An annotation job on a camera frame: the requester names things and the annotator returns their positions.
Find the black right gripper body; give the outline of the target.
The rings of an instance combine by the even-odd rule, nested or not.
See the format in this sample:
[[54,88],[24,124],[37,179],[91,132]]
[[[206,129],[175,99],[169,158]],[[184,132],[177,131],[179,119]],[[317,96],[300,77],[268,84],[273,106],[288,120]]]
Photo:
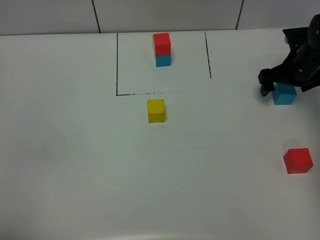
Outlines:
[[300,87],[306,92],[320,86],[320,29],[301,27],[284,29],[290,52],[274,83]]

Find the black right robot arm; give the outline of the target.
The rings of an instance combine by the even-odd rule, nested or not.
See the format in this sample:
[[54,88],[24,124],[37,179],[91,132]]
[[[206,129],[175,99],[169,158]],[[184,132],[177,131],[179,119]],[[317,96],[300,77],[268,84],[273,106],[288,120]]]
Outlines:
[[276,90],[275,84],[300,87],[302,92],[320,85],[320,16],[315,15],[308,27],[282,31],[290,52],[282,64],[262,69],[258,75],[263,97]]

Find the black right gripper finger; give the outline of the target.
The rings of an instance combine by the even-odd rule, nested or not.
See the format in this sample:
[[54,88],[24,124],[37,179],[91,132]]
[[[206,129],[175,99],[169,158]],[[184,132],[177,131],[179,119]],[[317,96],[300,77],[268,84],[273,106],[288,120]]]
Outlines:
[[275,90],[272,71],[269,68],[260,71],[258,81],[260,83],[260,94],[262,97],[266,97]]

